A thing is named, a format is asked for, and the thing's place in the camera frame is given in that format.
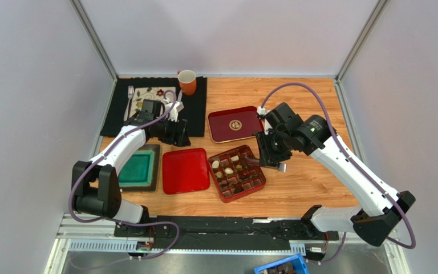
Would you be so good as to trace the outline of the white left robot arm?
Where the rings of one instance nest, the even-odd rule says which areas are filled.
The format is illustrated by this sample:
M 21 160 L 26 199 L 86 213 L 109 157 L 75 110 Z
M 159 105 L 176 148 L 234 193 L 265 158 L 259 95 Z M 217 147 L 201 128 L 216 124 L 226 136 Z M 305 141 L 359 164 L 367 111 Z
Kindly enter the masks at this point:
M 190 146 L 188 121 L 178 118 L 183 108 L 177 100 L 145 100 L 141 110 L 124 121 L 117 137 L 101 153 L 74 164 L 68 209 L 76 221 L 83 221 L 76 216 L 78 212 L 94 215 L 95 220 L 140 223 L 146 210 L 122 198 L 119 173 L 152 138 L 176 147 Z

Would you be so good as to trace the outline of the red tin lid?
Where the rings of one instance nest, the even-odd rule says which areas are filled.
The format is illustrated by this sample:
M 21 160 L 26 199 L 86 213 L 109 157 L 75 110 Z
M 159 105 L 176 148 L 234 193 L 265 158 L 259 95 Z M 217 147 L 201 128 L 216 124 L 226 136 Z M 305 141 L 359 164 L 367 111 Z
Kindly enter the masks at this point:
M 210 182 L 206 151 L 192 148 L 165 153 L 162 175 L 167 195 L 207 190 Z

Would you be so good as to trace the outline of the metal serving tongs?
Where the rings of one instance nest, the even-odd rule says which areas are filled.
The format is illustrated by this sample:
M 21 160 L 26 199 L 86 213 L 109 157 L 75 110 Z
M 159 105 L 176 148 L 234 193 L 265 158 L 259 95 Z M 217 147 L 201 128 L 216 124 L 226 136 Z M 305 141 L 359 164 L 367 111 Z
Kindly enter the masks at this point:
M 268 160 L 264 160 L 261 158 L 254 158 L 254 157 L 245 157 L 245 161 L 248 165 L 251 166 L 258 166 L 258 167 L 265 167 L 265 168 L 272 168 L 280 172 L 286 172 L 287 170 L 287 164 L 281 163 L 281 162 L 272 162 Z

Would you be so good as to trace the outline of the red chocolate box with tray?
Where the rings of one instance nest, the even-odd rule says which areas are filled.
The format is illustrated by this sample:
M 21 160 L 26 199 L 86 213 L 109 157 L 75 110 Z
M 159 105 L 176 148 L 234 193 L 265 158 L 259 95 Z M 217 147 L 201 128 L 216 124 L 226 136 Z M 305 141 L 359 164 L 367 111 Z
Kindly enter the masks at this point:
M 236 155 L 240 157 L 239 161 L 232 162 L 230 158 Z M 251 148 L 248 145 L 242 145 L 208 158 L 209 172 L 223 203 L 230 203 L 258 192 L 266 185 L 266 178 L 261 168 L 248 165 L 245 161 L 246 156 L 254 157 Z M 213 169 L 211 166 L 215 160 L 221 163 L 218 169 Z M 238 164 L 242 165 L 242 170 L 236 169 Z M 234 174 L 226 175 L 225 168 L 232 168 Z M 223 177 L 216 177 L 218 171 L 222 172 Z

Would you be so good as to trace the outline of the red chocolate serving tray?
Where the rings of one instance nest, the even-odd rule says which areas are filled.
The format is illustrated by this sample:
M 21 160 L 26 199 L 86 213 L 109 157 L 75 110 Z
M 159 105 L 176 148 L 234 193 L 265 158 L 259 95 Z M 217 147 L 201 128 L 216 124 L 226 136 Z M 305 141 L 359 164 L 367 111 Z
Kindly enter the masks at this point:
M 252 138 L 255 133 L 264 130 L 254 106 L 211 112 L 208 114 L 208 125 L 215 143 Z

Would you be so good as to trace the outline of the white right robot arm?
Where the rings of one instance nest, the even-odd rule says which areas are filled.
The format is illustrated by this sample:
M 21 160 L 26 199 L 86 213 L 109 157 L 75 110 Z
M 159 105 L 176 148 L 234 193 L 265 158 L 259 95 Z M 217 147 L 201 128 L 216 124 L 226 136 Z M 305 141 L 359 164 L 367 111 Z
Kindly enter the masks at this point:
M 329 120 L 313 115 L 303 120 L 286 104 L 271 111 L 259 106 L 265 126 L 255 134 L 261 167 L 286 171 L 293 151 L 302 152 L 327 168 L 359 202 L 356 207 L 312 206 L 303 216 L 314 232 L 349 232 L 379 247 L 413 206 L 409 191 L 399 192 L 370 171 L 347 147 Z

